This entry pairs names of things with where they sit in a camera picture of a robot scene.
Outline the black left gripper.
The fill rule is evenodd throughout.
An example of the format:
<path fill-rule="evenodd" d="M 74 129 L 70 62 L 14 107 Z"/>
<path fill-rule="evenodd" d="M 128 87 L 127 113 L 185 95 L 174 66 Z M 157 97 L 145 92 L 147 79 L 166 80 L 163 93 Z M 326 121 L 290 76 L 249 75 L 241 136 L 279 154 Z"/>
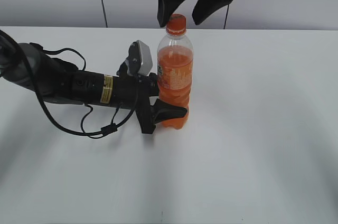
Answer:
<path fill-rule="evenodd" d="M 123 78 L 116 96 L 118 107 L 128 109 L 129 113 L 116 124 L 116 127 L 124 125 L 132 114 L 136 114 L 143 134 L 152 134 L 158 123 L 163 123 L 164 126 L 184 126 L 188 109 L 168 104 L 160 99 L 151 104 L 150 98 L 157 97 L 158 94 L 157 75 L 153 72 L 148 76 L 138 74 Z"/>

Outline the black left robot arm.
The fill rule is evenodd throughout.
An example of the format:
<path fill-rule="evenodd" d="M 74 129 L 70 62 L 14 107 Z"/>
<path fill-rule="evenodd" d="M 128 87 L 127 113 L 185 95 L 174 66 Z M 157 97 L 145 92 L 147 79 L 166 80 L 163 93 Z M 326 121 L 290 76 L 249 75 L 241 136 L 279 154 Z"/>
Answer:
<path fill-rule="evenodd" d="M 58 58 L 59 51 L 45 50 L 37 43 L 17 43 L 1 33 L 1 77 L 31 90 L 50 121 L 53 117 L 46 104 L 84 105 L 126 109 L 136 115 L 141 131 L 152 134 L 160 122 L 183 118 L 187 108 L 162 100 L 149 47 L 133 42 L 128 56 L 115 76 L 79 69 Z"/>

